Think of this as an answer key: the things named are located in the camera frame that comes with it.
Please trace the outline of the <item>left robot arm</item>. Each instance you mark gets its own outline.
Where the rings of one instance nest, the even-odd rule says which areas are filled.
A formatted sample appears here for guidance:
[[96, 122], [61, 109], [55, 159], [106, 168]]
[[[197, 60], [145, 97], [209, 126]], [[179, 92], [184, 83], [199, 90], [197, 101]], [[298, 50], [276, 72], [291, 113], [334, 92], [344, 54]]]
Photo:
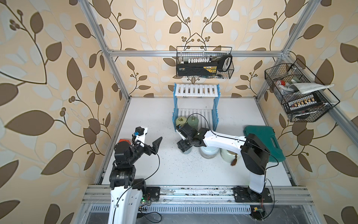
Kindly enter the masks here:
[[134, 224], [143, 200], [145, 179], [135, 179], [134, 163], [143, 155], [157, 155], [163, 138], [149, 146], [141, 141], [121, 141], [114, 147], [115, 161], [110, 174], [111, 205], [109, 224]]

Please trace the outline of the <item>white painted porcelain jar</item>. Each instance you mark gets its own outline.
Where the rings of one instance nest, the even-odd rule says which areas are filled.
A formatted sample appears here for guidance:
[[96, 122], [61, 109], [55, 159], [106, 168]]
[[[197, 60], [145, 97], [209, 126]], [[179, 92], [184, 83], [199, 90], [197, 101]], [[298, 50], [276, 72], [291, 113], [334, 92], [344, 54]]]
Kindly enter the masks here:
[[202, 157], [205, 159], [215, 158], [220, 151], [219, 147], [200, 147], [199, 152]]

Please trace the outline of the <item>cream jar with brown lid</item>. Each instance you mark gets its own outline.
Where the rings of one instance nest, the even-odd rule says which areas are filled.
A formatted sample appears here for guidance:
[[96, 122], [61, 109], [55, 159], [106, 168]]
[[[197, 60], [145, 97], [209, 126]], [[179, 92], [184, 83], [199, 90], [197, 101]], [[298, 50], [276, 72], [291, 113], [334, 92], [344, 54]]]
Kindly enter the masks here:
[[222, 159], [229, 163], [231, 166], [235, 166], [237, 162], [241, 159], [241, 154], [237, 154], [225, 149], [220, 150], [220, 155]]

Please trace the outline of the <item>blue small tea canister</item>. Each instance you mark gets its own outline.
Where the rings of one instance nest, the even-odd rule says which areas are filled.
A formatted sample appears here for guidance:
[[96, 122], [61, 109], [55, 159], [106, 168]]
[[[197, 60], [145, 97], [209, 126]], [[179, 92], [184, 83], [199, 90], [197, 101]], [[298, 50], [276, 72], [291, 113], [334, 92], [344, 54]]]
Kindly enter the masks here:
[[191, 153], [191, 151], [192, 151], [192, 146], [183, 146], [181, 148], [181, 152], [183, 154], [189, 154], [189, 153]]

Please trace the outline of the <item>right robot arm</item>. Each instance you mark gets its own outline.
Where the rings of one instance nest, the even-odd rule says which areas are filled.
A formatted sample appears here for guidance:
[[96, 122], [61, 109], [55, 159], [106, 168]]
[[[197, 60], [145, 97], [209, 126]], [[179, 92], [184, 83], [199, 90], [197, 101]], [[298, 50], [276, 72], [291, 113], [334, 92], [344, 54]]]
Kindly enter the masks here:
[[255, 135], [232, 136], [212, 131], [209, 128], [196, 130], [188, 124], [178, 125], [176, 132], [182, 140], [177, 142], [178, 148], [185, 152], [191, 147], [215, 147], [239, 154], [249, 171], [249, 186], [235, 187], [234, 193], [240, 196], [239, 202], [272, 202], [264, 193], [267, 188], [266, 173], [269, 158], [272, 156], [269, 149]]

